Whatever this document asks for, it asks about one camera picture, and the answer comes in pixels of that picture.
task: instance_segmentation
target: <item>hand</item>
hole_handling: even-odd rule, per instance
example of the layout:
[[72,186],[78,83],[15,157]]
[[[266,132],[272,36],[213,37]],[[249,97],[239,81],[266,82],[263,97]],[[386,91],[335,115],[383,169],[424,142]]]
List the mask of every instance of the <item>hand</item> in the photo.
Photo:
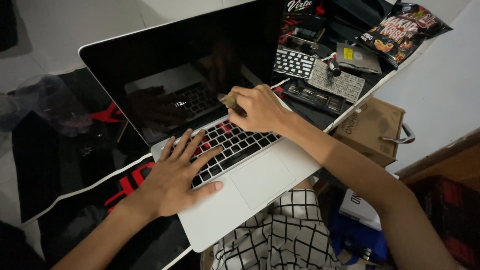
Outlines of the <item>hand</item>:
[[171,155],[170,149],[175,137],[170,138],[163,148],[160,159],[143,184],[119,204],[131,211],[142,212],[152,221],[160,216],[177,214],[222,189],[222,182],[212,182],[197,190],[191,189],[192,179],[200,168],[222,151],[222,147],[216,147],[190,164],[190,159],[205,131],[201,130],[185,148],[191,135],[192,130],[188,129]]
[[189,101],[185,96],[165,95],[163,86],[137,90],[128,96],[135,113],[145,127],[166,133],[172,125],[186,124],[193,113],[176,107],[175,102]]
[[230,121],[245,131],[280,133],[282,122],[292,113],[280,104],[268,85],[253,89],[235,86],[229,95],[247,112],[244,118],[229,109]]

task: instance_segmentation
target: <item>trackpad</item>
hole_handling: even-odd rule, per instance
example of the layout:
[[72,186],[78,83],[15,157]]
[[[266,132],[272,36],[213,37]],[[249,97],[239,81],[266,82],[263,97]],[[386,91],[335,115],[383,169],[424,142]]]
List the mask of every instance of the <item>trackpad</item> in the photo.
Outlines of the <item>trackpad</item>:
[[274,152],[268,152],[232,173],[230,178],[251,210],[295,181],[295,177]]

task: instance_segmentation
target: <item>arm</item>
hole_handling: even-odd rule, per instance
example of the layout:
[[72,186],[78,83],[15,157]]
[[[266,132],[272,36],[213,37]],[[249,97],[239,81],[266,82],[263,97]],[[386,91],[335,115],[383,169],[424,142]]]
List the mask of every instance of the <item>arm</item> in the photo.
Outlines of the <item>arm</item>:
[[456,264],[413,193],[362,154],[283,108],[270,87],[234,87],[248,116],[230,111],[230,120],[246,131],[277,132],[313,158],[375,208],[390,251],[400,269],[455,269]]
[[174,215],[220,190],[223,187],[221,182],[209,183],[198,190],[190,189],[200,168],[222,150],[221,147],[214,148],[190,164],[205,131],[200,131],[187,145],[191,134],[192,130],[187,130],[170,155],[175,142],[172,137],[144,183],[120,201],[107,218],[52,270],[104,269],[148,223],[158,217]]

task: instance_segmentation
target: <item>chip bag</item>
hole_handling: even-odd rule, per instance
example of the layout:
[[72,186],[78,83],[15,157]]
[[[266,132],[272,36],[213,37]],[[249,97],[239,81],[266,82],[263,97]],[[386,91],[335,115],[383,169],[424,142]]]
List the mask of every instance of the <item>chip bag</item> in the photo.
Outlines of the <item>chip bag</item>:
[[397,3],[379,26],[357,39],[380,53],[397,69],[424,40],[450,30],[453,29],[424,7]]

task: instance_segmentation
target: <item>left hand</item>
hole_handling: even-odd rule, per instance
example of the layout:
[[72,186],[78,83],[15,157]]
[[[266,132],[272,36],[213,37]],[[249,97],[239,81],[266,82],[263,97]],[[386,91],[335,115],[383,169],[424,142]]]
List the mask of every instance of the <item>left hand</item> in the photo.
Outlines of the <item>left hand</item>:
[[171,155],[170,149],[175,142],[175,137],[170,138],[163,148],[160,159],[143,184],[130,196],[120,201],[119,205],[122,204],[123,208],[141,213],[152,221],[160,216],[177,214],[222,189],[222,182],[212,182],[197,190],[191,189],[192,179],[200,168],[222,151],[222,147],[216,147],[190,163],[205,131],[201,130],[186,146],[191,135],[192,130],[188,129]]

